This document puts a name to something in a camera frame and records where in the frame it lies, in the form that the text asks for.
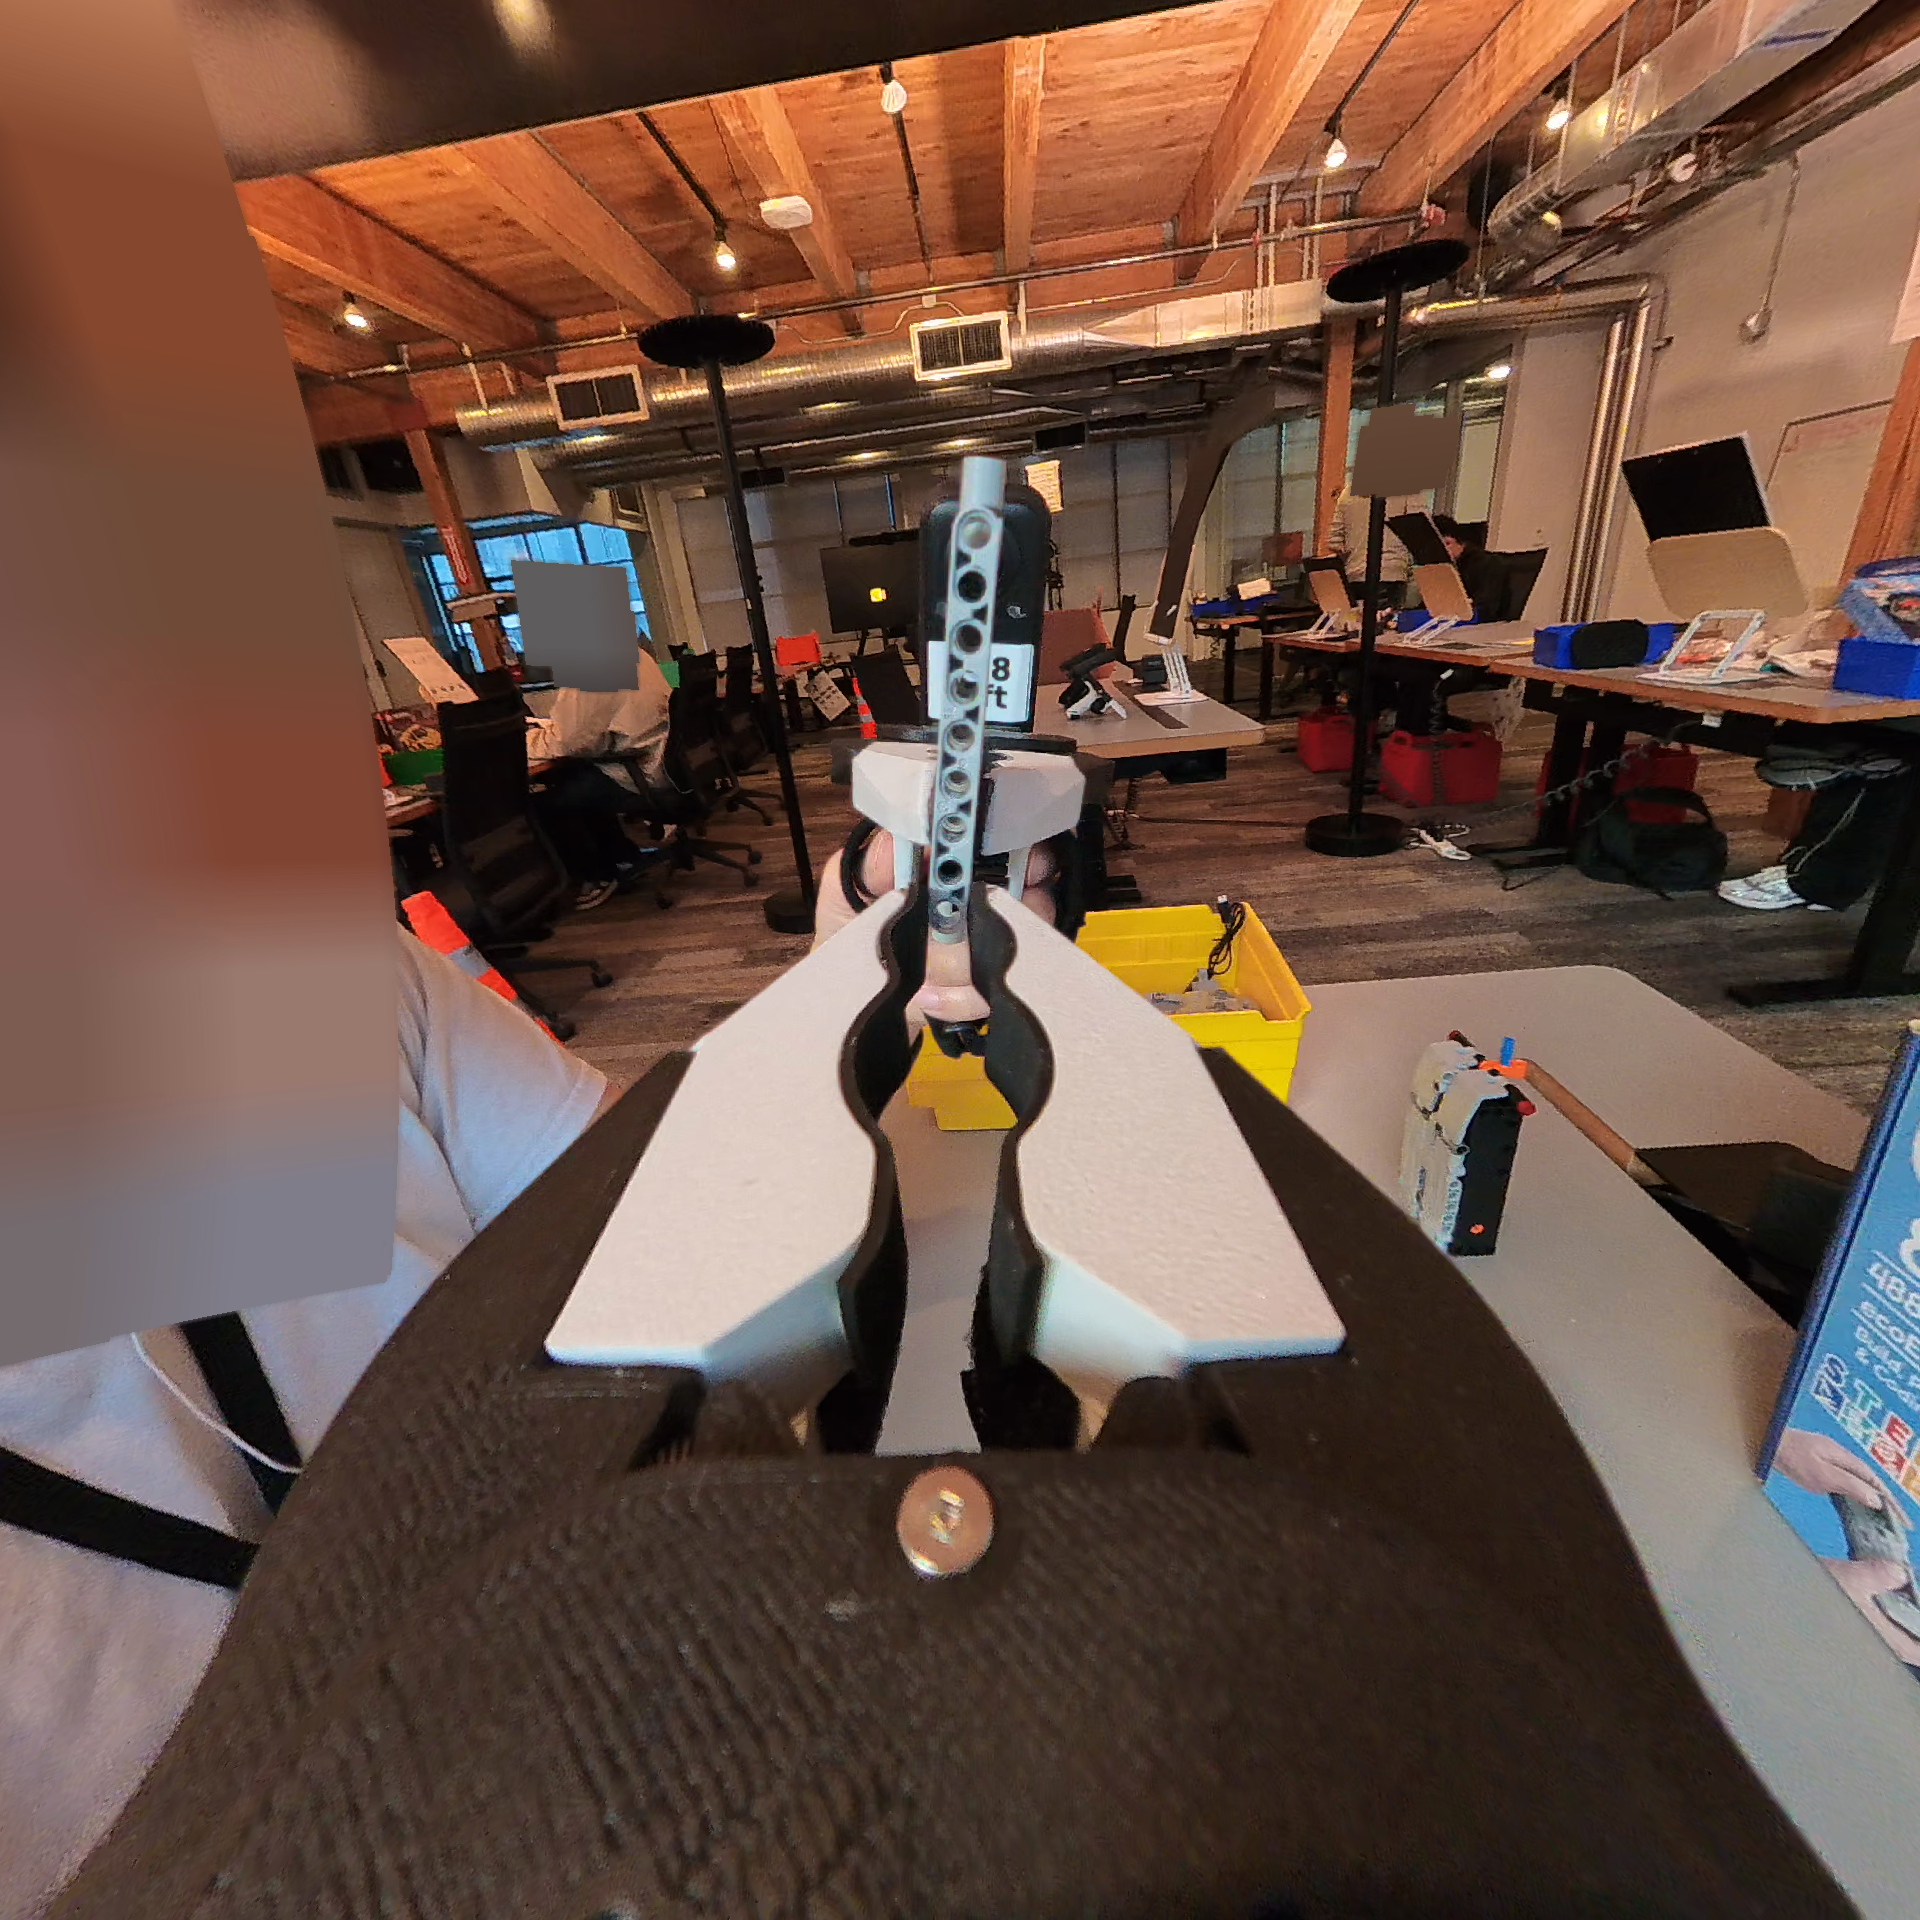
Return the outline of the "person's torso white shirt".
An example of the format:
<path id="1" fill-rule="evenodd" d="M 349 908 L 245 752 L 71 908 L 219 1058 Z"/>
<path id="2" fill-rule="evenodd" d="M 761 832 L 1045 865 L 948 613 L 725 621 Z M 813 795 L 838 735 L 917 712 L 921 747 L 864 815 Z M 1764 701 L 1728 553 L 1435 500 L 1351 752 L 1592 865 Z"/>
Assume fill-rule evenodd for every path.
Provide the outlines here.
<path id="1" fill-rule="evenodd" d="M 235 1421 L 193 1340 L 155 1328 L 4 1369 L 4 1446 L 178 1523 L 254 1544 L 250 1453 L 316 1450 L 440 1270 L 609 1106 L 605 1076 L 400 930 L 400 1215 L 388 1279 L 245 1313 L 287 1438 Z M 172 1734 L 235 1595 L 4 1524 L 4 1917 L 46 1913 Z"/>

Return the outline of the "black office chair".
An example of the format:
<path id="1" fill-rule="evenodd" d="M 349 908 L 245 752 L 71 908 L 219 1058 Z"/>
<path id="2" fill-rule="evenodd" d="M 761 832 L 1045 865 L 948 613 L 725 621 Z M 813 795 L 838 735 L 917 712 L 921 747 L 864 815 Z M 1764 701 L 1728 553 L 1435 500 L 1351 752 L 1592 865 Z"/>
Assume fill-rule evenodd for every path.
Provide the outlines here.
<path id="1" fill-rule="evenodd" d="M 580 967 L 609 988 L 587 958 L 534 958 L 576 890 L 566 861 L 536 822 L 521 687 L 507 671 L 474 680 L 469 701 L 437 706 L 440 724 L 440 847 L 444 906 L 469 945 L 500 967 L 511 988 L 523 974 Z"/>

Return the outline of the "yellow plastic bin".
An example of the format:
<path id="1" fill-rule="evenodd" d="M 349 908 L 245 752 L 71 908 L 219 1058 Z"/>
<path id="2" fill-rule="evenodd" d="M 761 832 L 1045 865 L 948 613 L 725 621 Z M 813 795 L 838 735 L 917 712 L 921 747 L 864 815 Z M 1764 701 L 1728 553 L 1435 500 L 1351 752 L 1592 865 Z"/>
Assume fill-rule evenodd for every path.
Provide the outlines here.
<path id="1" fill-rule="evenodd" d="M 1233 977 L 1241 971 L 1261 974 L 1278 994 L 1284 991 L 1289 1015 L 1278 1024 L 1256 1015 L 1174 1024 L 1196 1044 L 1229 1051 L 1274 1098 L 1286 1098 L 1309 995 L 1247 903 L 1096 913 L 1083 917 L 1077 946 L 1139 995 L 1180 994 L 1196 974 Z"/>

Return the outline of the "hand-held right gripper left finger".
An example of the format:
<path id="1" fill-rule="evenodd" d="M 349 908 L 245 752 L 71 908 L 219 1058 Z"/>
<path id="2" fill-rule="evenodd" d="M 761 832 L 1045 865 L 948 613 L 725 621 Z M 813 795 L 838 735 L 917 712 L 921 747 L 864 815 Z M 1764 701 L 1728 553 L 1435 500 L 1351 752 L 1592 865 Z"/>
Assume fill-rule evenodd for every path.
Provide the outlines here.
<path id="1" fill-rule="evenodd" d="M 921 898 L 892 891 L 688 1056 L 544 1352 L 747 1381 L 876 1450 L 905 1322 L 899 1168 Z"/>

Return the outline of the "grey black robot module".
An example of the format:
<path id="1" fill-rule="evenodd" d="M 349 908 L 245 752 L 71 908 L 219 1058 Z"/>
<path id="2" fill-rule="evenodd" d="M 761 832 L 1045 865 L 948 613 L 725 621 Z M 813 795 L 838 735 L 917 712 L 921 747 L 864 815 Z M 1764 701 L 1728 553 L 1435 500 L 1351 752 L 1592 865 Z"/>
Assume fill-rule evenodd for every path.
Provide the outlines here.
<path id="1" fill-rule="evenodd" d="M 1500 1247 L 1522 1119 L 1534 1114 L 1525 1073 L 1514 1040 L 1501 1040 L 1494 1058 L 1460 1033 L 1426 1044 L 1413 1064 L 1402 1201 L 1450 1259 Z"/>

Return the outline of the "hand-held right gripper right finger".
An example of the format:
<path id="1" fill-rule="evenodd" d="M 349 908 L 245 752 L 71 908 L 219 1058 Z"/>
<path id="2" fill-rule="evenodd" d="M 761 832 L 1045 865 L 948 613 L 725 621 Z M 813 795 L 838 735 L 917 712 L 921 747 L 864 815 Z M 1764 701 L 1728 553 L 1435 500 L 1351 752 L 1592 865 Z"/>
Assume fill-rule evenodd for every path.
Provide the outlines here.
<path id="1" fill-rule="evenodd" d="M 977 1294 L 977 1438 L 1075 1446 L 1082 1398 L 1237 1358 L 1331 1356 L 1347 1326 L 1213 1068 L 1004 890 L 977 890 L 986 1078 L 1013 1106 Z"/>

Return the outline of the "grey office desk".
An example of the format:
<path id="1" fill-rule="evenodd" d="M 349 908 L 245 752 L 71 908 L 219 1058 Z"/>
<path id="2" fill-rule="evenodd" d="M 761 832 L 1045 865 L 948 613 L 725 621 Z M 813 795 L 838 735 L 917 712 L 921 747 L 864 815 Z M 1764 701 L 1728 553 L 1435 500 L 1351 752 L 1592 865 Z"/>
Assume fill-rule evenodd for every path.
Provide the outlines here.
<path id="1" fill-rule="evenodd" d="M 1225 752 L 1265 741 L 1265 724 L 1207 698 L 1142 701 L 1134 687 L 1115 687 L 1115 706 L 1100 717 L 1069 720 L 1066 687 L 1043 687 L 1035 706 L 1035 740 L 1069 746 L 1075 756 L 1104 760 L 1115 772 L 1106 797 L 1106 839 L 1131 848 L 1131 817 L 1137 785 L 1174 764 L 1200 760 L 1203 778 L 1220 778 L 1216 764 Z"/>

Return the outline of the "blue plastic bin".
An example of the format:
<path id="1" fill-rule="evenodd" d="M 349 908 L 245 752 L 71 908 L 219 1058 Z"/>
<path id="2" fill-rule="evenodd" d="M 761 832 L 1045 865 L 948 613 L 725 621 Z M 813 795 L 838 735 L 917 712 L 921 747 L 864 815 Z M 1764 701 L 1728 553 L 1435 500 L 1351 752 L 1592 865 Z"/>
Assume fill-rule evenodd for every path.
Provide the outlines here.
<path id="1" fill-rule="evenodd" d="M 1565 621 L 1534 631 L 1533 660 L 1548 671 L 1660 667 L 1683 627 L 1673 621 Z"/>

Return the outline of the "black computer monitor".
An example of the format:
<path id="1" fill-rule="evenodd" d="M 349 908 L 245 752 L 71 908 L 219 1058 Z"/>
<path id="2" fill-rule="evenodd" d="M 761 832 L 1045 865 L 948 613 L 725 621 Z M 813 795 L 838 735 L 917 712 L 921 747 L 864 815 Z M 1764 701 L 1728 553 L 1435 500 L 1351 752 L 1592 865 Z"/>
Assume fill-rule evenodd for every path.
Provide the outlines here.
<path id="1" fill-rule="evenodd" d="M 921 536 L 884 534 L 821 550 L 832 635 L 912 642 L 921 627 Z"/>

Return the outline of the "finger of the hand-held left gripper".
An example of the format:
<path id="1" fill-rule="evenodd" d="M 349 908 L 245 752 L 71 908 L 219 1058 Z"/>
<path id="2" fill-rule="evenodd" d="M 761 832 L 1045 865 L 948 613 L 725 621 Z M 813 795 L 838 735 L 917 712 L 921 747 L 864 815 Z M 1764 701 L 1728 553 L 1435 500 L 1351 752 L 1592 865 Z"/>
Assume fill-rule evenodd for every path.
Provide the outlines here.
<path id="1" fill-rule="evenodd" d="M 1006 891 L 1023 898 L 1038 843 L 1077 831 L 1083 776 L 1075 752 L 997 752 L 986 769 L 983 857 L 1006 857 Z"/>
<path id="2" fill-rule="evenodd" d="M 938 747 L 863 747 L 853 759 L 853 804 L 892 835 L 892 887 L 912 890 L 930 847 Z"/>

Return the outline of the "blue robot kit box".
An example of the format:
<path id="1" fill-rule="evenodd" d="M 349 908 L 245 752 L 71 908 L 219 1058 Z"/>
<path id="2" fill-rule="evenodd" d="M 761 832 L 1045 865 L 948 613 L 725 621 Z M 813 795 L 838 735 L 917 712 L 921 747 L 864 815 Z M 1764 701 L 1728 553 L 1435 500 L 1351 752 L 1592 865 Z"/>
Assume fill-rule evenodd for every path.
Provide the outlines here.
<path id="1" fill-rule="evenodd" d="M 1916 1668 L 1916 1024 L 1814 1284 L 1760 1482 L 1881 1644 Z"/>

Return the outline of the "person's left hand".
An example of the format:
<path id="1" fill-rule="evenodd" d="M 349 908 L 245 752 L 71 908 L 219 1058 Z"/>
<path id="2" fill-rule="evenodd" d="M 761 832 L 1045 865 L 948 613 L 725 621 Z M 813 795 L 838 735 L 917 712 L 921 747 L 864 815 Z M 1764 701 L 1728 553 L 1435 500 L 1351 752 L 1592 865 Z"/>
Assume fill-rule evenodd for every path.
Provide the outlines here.
<path id="1" fill-rule="evenodd" d="M 876 898 L 896 890 L 896 843 L 882 831 L 876 832 L 859 860 L 838 848 L 821 875 L 813 945 L 831 941 L 842 925 L 853 925 Z M 905 1030 L 912 1040 L 925 1033 L 929 1020 L 938 1024 L 977 1024 L 989 1020 L 989 1002 L 972 982 L 972 953 L 966 941 L 940 945 L 921 941 L 925 977 L 921 991 L 908 1002 Z"/>

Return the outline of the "silver air duct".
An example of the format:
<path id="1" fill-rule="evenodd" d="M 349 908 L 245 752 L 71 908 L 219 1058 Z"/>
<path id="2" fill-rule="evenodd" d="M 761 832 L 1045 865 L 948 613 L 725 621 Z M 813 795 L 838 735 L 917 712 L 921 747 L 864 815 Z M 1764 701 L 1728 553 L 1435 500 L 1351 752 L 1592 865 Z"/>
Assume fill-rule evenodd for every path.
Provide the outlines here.
<path id="1" fill-rule="evenodd" d="M 732 429 L 751 444 L 772 444 L 786 429 L 821 438 L 896 405 L 1009 399 L 1134 364 L 1213 364 L 1229 351 L 1305 335 L 1323 312 L 1321 280 L 1284 280 L 1159 300 L 1090 323 L 1061 313 L 1016 319 L 1006 312 L 929 319 L 826 351 L 772 352 L 725 372 L 725 401 Z M 553 377 L 543 395 L 456 413 L 456 432 L 474 449 L 554 449 L 587 462 L 688 454 L 708 429 L 707 377 L 656 367 Z"/>

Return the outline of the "black floor lamp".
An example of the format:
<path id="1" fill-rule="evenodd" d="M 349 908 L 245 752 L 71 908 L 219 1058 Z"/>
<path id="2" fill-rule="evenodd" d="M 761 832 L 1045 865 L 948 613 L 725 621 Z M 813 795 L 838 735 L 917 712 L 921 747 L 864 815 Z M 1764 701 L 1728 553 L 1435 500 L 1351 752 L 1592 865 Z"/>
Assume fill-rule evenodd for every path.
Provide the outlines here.
<path id="1" fill-rule="evenodd" d="M 732 440 L 732 409 L 728 409 L 728 395 L 725 395 L 725 372 L 743 371 L 743 367 L 755 367 L 757 361 L 765 361 L 774 351 L 774 329 L 761 319 L 739 318 L 739 313 L 683 313 L 683 318 L 661 319 L 661 323 L 646 328 L 639 335 L 639 351 L 646 361 L 653 361 L 661 367 L 683 371 L 683 372 L 703 372 L 703 378 L 708 386 L 708 413 L 715 423 L 715 444 L 720 444 L 720 462 L 725 467 L 732 557 L 734 557 L 739 581 L 743 581 L 745 606 L 747 606 L 747 631 L 755 638 L 755 660 L 761 671 L 761 730 L 765 730 L 767 746 L 776 759 L 782 804 L 784 804 L 795 872 L 797 872 L 795 890 L 774 891 L 765 903 L 765 917 L 767 917 L 767 928 L 776 936 L 813 937 L 821 891 L 817 891 L 817 875 L 813 875 L 813 861 L 807 852 L 799 786 L 795 778 L 790 735 L 784 724 L 784 709 L 782 709 L 782 692 L 776 692 L 776 660 L 774 660 L 774 648 L 772 648 L 772 627 L 767 627 L 767 610 L 765 610 L 765 596 L 761 596 L 755 539 L 751 539 L 751 527 L 747 527 L 743 467 L 739 467 L 739 452 Z"/>
<path id="2" fill-rule="evenodd" d="M 1359 627 L 1359 682 L 1354 682 L 1354 735 L 1349 760 L 1349 799 L 1342 815 L 1309 819 L 1302 843 L 1309 852 L 1339 860 L 1371 860 L 1398 852 L 1402 822 L 1386 815 L 1370 815 L 1370 756 L 1376 740 L 1376 660 L 1381 627 L 1381 544 L 1386 500 L 1396 494 L 1421 494 L 1445 481 L 1445 432 L 1418 423 L 1412 405 L 1398 401 L 1398 337 L 1408 291 L 1424 291 L 1450 278 L 1465 261 L 1465 245 L 1458 238 L 1421 238 L 1377 251 L 1331 276 L 1328 298 L 1336 304 L 1381 300 L 1381 356 L 1371 418 L 1354 449 L 1354 489 L 1370 497 L 1370 546 L 1361 577 L 1361 627 Z"/>

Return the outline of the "black duffel bag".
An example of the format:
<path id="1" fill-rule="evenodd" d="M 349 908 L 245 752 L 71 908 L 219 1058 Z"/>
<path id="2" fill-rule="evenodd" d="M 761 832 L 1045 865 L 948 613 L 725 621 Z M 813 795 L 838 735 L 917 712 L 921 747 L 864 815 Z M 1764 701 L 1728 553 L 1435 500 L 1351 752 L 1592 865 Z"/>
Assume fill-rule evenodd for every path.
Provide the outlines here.
<path id="1" fill-rule="evenodd" d="M 1570 861 L 1587 878 L 1678 898 L 1720 887 L 1728 835 L 1695 790 L 1630 786 L 1582 827 Z"/>

